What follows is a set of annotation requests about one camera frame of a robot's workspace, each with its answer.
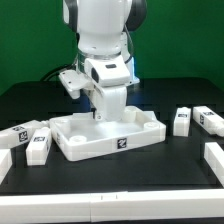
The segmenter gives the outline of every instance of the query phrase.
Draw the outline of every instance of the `black surface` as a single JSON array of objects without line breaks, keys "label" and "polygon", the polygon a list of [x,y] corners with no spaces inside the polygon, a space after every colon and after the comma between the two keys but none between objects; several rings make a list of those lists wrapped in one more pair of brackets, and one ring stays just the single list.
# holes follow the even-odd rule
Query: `black surface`
[{"label": "black surface", "polygon": [[[16,147],[0,195],[222,188],[203,154],[205,142],[224,148],[224,138],[209,136],[193,120],[189,137],[173,137],[172,123],[176,109],[183,106],[206,105],[224,117],[224,92],[199,78],[142,80],[139,89],[128,92],[128,105],[153,110],[167,125],[165,142],[79,162],[67,161],[53,143],[46,165],[39,167],[27,167],[26,145]],[[85,95],[71,100],[58,82],[19,83],[0,97],[0,129],[89,110]],[[223,219],[132,223],[223,223]]]}]

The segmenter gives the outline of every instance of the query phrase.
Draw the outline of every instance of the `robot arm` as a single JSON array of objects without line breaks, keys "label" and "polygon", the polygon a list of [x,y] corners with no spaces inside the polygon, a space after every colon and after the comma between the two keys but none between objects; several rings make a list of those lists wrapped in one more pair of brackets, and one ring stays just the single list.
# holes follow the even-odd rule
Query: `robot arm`
[{"label": "robot arm", "polygon": [[84,89],[96,119],[120,120],[126,105],[131,68],[122,46],[127,23],[135,30],[146,16],[145,0],[64,0],[64,21],[79,34],[76,71],[60,74],[73,98]]}]

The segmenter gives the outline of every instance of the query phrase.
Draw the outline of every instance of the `green background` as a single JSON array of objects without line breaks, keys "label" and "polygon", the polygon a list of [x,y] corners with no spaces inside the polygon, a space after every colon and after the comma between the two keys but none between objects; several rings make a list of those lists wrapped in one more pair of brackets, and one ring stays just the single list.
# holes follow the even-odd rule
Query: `green background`
[{"label": "green background", "polygon": [[[137,75],[204,77],[224,89],[224,0],[147,3],[147,20],[132,34]],[[71,63],[75,54],[62,0],[0,0],[0,94]]]}]

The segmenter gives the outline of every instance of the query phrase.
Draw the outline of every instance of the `black label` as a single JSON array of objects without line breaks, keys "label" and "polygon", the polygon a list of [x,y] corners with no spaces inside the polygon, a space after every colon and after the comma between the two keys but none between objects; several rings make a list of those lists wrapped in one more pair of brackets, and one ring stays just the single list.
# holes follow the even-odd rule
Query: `black label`
[{"label": "black label", "polygon": [[25,129],[25,128],[23,128],[22,126],[18,126],[18,127],[13,128],[12,130],[14,130],[14,131],[21,131],[23,129]]},{"label": "black label", "polygon": [[202,116],[202,115],[200,115],[200,123],[201,123],[202,125],[204,125],[204,123],[205,123],[205,118],[204,118],[204,116]]},{"label": "black label", "polygon": [[178,117],[187,117],[187,114],[178,114]]},{"label": "black label", "polygon": [[24,132],[19,133],[19,141],[20,142],[24,142],[26,140],[28,140],[27,131],[24,131]]},{"label": "black label", "polygon": [[203,112],[203,114],[206,115],[206,116],[214,115],[212,112]]},{"label": "black label", "polygon": [[121,138],[117,140],[117,149],[127,148],[127,138]]},{"label": "black label", "polygon": [[43,142],[44,141],[44,139],[45,139],[45,137],[36,137],[36,138],[34,138],[34,142]]}]

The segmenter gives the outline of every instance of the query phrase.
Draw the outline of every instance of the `white holder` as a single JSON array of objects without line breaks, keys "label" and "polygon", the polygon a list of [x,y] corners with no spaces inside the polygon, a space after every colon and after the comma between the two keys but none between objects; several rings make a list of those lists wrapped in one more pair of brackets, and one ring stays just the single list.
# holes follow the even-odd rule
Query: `white holder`
[{"label": "white holder", "polygon": [[128,106],[121,121],[95,120],[93,113],[50,120],[52,137],[69,161],[121,152],[165,140],[166,126],[154,112]]}]

